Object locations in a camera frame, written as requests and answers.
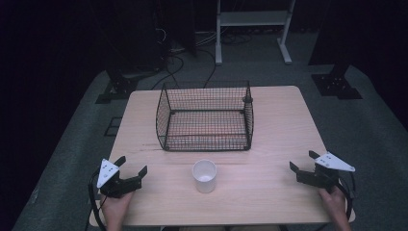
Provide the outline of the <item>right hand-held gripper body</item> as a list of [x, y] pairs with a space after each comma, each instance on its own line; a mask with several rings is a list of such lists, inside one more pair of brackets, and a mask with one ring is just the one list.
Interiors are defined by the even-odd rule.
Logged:
[[340, 171], [354, 172], [355, 167], [346, 163], [336, 155], [327, 151], [314, 160], [315, 168], [313, 171], [299, 169], [296, 175], [296, 181], [309, 186], [326, 189], [329, 192], [339, 183]]

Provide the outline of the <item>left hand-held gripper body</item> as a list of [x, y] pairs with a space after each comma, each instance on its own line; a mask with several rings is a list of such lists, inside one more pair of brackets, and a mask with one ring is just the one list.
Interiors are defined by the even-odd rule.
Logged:
[[138, 176], [128, 179], [120, 178], [120, 167], [103, 159], [98, 170], [96, 187], [108, 197], [121, 198], [126, 193], [134, 192], [141, 188], [141, 180]]

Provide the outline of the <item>white cup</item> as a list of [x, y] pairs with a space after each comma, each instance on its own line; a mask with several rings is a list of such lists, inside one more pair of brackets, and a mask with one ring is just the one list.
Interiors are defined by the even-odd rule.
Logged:
[[200, 193], [210, 193], [216, 187], [217, 166], [210, 160], [199, 160], [192, 167], [192, 177]]

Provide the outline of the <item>black wire basket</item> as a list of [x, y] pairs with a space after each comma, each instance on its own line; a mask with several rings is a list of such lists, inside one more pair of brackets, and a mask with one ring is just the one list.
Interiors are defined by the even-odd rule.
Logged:
[[247, 81], [167, 82], [156, 111], [156, 135], [166, 151], [246, 151], [254, 133]]

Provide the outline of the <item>person's left hand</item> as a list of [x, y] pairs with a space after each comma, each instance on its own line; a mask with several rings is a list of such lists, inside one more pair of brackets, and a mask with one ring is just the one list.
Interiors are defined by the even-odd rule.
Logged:
[[106, 195], [102, 196], [100, 206], [107, 225], [122, 224], [133, 195], [132, 192], [128, 192], [121, 198], [108, 197]]

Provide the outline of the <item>person's right hand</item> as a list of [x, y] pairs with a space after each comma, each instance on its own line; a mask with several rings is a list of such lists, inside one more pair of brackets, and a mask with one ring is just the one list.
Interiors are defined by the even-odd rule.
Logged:
[[345, 197], [340, 189], [333, 187], [331, 192], [318, 189], [318, 192], [326, 213], [333, 221], [347, 220]]

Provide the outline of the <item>black stand base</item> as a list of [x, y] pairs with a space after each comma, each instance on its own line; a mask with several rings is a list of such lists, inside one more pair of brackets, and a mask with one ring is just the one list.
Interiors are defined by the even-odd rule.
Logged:
[[335, 64], [329, 73], [313, 74], [312, 79], [322, 96], [336, 96], [341, 100], [361, 99], [360, 92], [345, 78], [349, 64]]
[[95, 101], [96, 104], [109, 104], [113, 100], [128, 99], [130, 94], [137, 89], [139, 81], [149, 77], [147, 73], [135, 71], [122, 73], [120, 69], [107, 69], [109, 82], [105, 90], [100, 93]]

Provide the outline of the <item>black rectangular floor frame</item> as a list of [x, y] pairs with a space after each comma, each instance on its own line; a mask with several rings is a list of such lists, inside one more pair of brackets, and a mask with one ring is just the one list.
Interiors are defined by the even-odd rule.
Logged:
[[111, 118], [108, 127], [104, 132], [105, 137], [115, 137], [119, 130], [121, 124], [122, 117], [121, 116], [114, 116]]

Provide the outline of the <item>white desk frame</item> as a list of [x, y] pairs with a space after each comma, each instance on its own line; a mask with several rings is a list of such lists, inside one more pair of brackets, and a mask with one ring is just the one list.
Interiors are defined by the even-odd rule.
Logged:
[[217, 0], [216, 20], [216, 45], [215, 64], [222, 64], [221, 29], [226, 27], [251, 27], [251, 26], [282, 26], [283, 32], [277, 39], [283, 61], [285, 64], [293, 62], [286, 46], [286, 40], [293, 17], [296, 0], [290, 0], [289, 7], [284, 11], [263, 12], [223, 12], [221, 0]]

